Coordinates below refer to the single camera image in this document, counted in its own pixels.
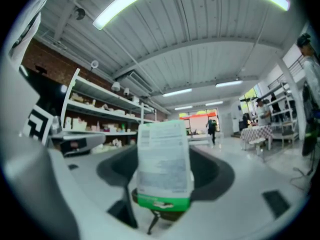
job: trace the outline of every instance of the white machine surface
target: white machine surface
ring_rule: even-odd
[[[209,147],[199,149],[213,155]],[[96,168],[101,161],[122,151],[68,159],[55,150],[50,151],[58,185],[75,215],[83,240],[151,239],[106,213],[121,198],[123,191],[102,181]],[[233,185],[215,201],[195,201],[159,239],[264,239],[290,222],[305,204],[305,194],[301,190],[261,162],[228,153],[219,154],[218,158],[232,166],[235,172]],[[72,164],[79,167],[69,170],[67,165]],[[277,220],[262,197],[263,192],[272,190],[280,191],[291,205]]]

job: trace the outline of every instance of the air conditioner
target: air conditioner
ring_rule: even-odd
[[[135,70],[118,79],[121,86],[127,87],[137,96],[149,96],[154,90]]]

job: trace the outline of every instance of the product package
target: product package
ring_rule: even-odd
[[[184,121],[140,124],[137,147],[138,204],[158,211],[186,211],[193,187]]]

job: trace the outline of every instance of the person in white coat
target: person in white coat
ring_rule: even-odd
[[[19,70],[31,39],[36,34],[40,22],[40,11],[47,0],[30,0],[19,14],[5,43],[13,68]]]
[[[301,35],[297,39],[296,45],[305,57],[303,63],[305,78],[311,90],[313,100],[320,108],[320,61],[310,44],[310,35],[307,33]]]

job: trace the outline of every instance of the pillar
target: pillar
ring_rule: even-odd
[[[299,95],[298,86],[294,80],[294,77],[289,71],[289,68],[285,64],[285,62],[276,55],[276,62],[279,65],[287,84],[290,87],[292,97],[295,101],[295,108],[299,126],[299,139],[303,140],[305,138],[305,130],[306,130],[306,115],[304,110],[304,103],[302,98]]]

